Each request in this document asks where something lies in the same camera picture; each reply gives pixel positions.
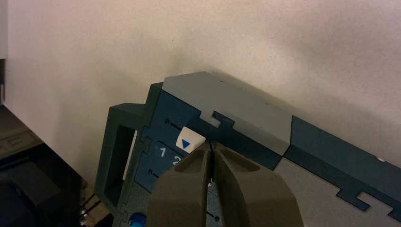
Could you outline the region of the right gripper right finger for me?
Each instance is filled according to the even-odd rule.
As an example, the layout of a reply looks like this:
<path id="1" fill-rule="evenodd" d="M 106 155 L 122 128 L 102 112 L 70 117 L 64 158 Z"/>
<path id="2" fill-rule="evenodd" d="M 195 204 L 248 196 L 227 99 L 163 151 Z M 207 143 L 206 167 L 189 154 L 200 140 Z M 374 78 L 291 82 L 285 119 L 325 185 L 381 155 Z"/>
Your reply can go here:
<path id="1" fill-rule="evenodd" d="M 213 181 L 225 227 L 302 227 L 295 195 L 270 169 L 214 144 Z"/>

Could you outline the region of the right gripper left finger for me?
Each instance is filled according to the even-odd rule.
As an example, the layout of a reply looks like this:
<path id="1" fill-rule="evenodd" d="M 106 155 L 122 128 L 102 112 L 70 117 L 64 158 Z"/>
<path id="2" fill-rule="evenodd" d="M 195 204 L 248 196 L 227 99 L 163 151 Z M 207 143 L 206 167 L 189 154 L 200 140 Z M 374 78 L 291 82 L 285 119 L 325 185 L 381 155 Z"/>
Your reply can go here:
<path id="1" fill-rule="evenodd" d="M 204 227 L 211 150 L 203 143 L 159 176 L 147 208 L 148 227 Z"/>

